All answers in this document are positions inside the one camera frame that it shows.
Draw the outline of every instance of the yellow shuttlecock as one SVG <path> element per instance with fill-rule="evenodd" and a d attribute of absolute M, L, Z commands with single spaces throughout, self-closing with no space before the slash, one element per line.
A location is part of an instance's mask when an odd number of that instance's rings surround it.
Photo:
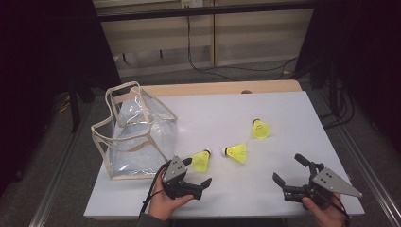
<path fill-rule="evenodd" d="M 202 152 L 194 154 L 192 158 L 191 166 L 198 172 L 205 172 L 207 164 L 209 163 L 210 151 L 204 149 Z"/>
<path fill-rule="evenodd" d="M 226 156 L 232 157 L 239 161 L 241 164 L 247 160 L 247 146 L 246 144 L 240 144 L 229 148 L 223 148 L 222 153 Z"/>
<path fill-rule="evenodd" d="M 256 139 L 263 139 L 269 136 L 271 127 L 260 119 L 253 121 L 253 137 Z"/>

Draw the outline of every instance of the table surface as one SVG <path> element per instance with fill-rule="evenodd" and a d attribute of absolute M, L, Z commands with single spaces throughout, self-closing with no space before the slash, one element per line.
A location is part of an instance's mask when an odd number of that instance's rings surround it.
<path fill-rule="evenodd" d="M 173 218 L 276 218 L 307 215 L 302 205 L 283 200 L 271 179 L 277 172 L 288 185 L 302 186 L 308 168 L 295 159 L 301 153 L 324 163 L 348 183 L 307 94 L 297 81 L 256 81 L 144 86 L 179 118 L 176 153 L 186 158 L 204 148 L 212 150 L 206 173 L 189 168 L 185 180 L 212 184 L 200 201 L 176 210 Z M 244 90 L 253 94 L 242 95 Z M 254 118 L 271 125 L 266 139 L 252 139 Z M 223 147 L 246 143 L 244 165 L 224 157 Z M 137 218 L 151 179 L 110 181 L 102 166 L 84 216 L 97 219 Z M 350 215 L 363 214 L 357 198 L 342 196 Z"/>

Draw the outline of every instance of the black wire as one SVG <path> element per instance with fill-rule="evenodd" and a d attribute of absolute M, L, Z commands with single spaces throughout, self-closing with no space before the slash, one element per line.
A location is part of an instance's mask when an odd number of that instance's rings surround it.
<path fill-rule="evenodd" d="M 222 77 L 222 78 L 225 78 L 225 79 L 229 79 L 229 80 L 233 80 L 233 81 L 239 81 L 237 79 L 232 79 L 232 78 L 226 77 L 226 76 L 224 76 L 222 74 L 211 73 L 211 72 L 209 72 L 209 73 L 208 72 L 203 72 L 199 68 L 195 67 L 194 63 L 192 62 L 192 56 L 191 56 L 191 39 L 190 39 L 191 23 L 189 21 L 189 16 L 186 17 L 186 22 L 188 24 L 188 61 L 189 61 L 189 64 L 191 65 L 191 67 L 193 69 L 197 70 L 198 72 L 203 73 L 203 74 L 212 74 L 212 75 L 216 75 L 216 76 L 219 76 L 219 77 Z"/>
<path fill-rule="evenodd" d="M 284 63 L 283 63 L 282 65 L 280 65 L 280 66 L 277 66 L 277 67 L 274 67 L 274 68 L 270 68 L 270 69 L 251 69 L 251 68 L 244 68 L 244 67 L 238 67 L 238 66 L 216 66 L 216 67 L 209 67 L 209 68 L 199 69 L 199 68 L 197 68 L 197 67 L 194 65 L 194 63 L 192 62 L 192 55 L 191 55 L 191 38 L 190 38 L 191 23 L 190 23 L 190 20 L 189 20 L 189 16 L 186 17 L 186 22 L 187 22 L 187 25 L 188 25 L 188 61 L 189 61 L 189 64 L 191 65 L 191 67 L 192 67 L 193 69 L 195 69 L 195 70 L 197 70 L 198 72 L 203 73 L 203 74 L 212 74 L 212 75 L 217 75 L 217 76 L 219 76 L 219 77 L 223 77 L 223 78 L 225 78 L 225 79 L 229 79 L 229 80 L 233 80 L 233 81 L 239 81 L 239 80 L 237 80 L 237 79 L 233 79 L 233 78 L 226 77 L 226 76 L 224 76 L 224 75 L 222 75 L 222 74 L 213 73 L 213 72 L 205 72 L 205 71 L 214 70 L 214 69 L 220 69 L 220 68 L 221 68 L 221 69 L 249 70 L 249 71 L 255 71 L 255 72 L 268 72 L 268 71 L 273 71 L 273 70 L 276 70 L 276 69 L 284 68 L 284 67 L 285 67 L 287 64 L 289 64 L 290 62 L 292 62 L 292 61 L 298 59 L 298 56 L 297 56 L 297 57 L 295 57 L 295 58 L 292 58 L 292 59 L 290 59 L 290 60 L 287 60 L 286 62 L 284 62 Z"/>
<path fill-rule="evenodd" d="M 326 126 L 324 126 L 324 128 L 326 130 L 330 129 L 330 128 L 333 128 L 335 126 L 346 124 L 346 123 L 350 122 L 354 118 L 354 115 L 355 115 L 354 101 L 353 101 L 352 97 L 349 94 L 348 94 L 348 97 L 349 97 L 350 103 L 351 103 L 351 110 L 352 110 L 351 111 L 351 115 L 348 117 L 348 119 L 342 121 L 342 119 L 345 117 L 345 114 L 346 114 L 346 112 L 345 112 L 344 115 L 341 118 L 339 118 L 338 120 L 336 120 L 334 122 L 331 122 L 330 124 L 327 124 Z"/>
<path fill-rule="evenodd" d="M 153 195 L 151 195 L 151 192 L 153 191 L 153 187 L 154 187 L 154 185 L 155 185 L 155 183 L 156 183 L 157 178 L 158 178 L 159 175 L 160 175 L 160 172 L 161 172 L 162 169 L 164 169 L 166 166 L 170 165 L 170 162 L 171 162 L 171 160 L 169 160 L 168 162 L 166 162 L 165 164 L 163 164 L 162 166 L 160 166 L 159 170 L 157 170 L 156 174 L 154 175 L 154 178 L 153 178 L 153 181 L 152 181 L 152 183 L 151 183 L 151 186 L 150 186 L 150 189 L 149 189 L 147 198 L 143 201 L 142 209 L 141 209 L 141 212 L 139 213 L 139 218 L 141 218 L 142 213 L 144 213 L 145 210 L 147 209 L 148 204 L 149 204 L 151 198 L 152 198 L 154 195 L 156 195 L 157 193 L 160 193 L 160 192 L 161 192 L 161 191 L 158 191 L 158 192 L 154 193 Z"/>
<path fill-rule="evenodd" d="M 344 205 L 342 204 L 341 200 L 339 198 L 337 198 L 336 196 L 334 196 L 339 202 L 340 205 L 342 207 L 342 209 L 340 207 L 338 207 L 334 202 L 332 202 L 331 200 L 329 200 L 328 198 L 326 198 L 325 196 L 323 196 L 321 193 L 319 193 L 318 191 L 315 192 L 315 194 L 317 196 L 319 196 L 320 198 L 324 199 L 326 202 L 328 202 L 331 206 L 333 206 L 336 210 L 340 211 L 344 216 L 345 216 L 345 226 L 348 227 L 351 223 L 351 217 L 348 215 L 348 213 L 345 210 Z"/>
<path fill-rule="evenodd" d="M 153 193 L 153 195 L 151 195 L 150 198 L 153 198 L 153 197 L 156 196 L 157 194 L 159 194 L 159 193 L 161 193 L 161 192 L 164 192 L 164 191 L 165 191 L 164 189 L 162 189 L 162 190 L 160 190 L 160 191 L 157 191 L 157 192 Z"/>

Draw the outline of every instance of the clear plastic container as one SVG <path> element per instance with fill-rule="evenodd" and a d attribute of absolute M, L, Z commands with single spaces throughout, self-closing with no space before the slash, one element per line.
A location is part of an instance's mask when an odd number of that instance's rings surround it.
<path fill-rule="evenodd" d="M 112 180 L 153 178 L 174 156 L 177 116 L 137 82 L 106 92 L 110 116 L 91 127 Z"/>

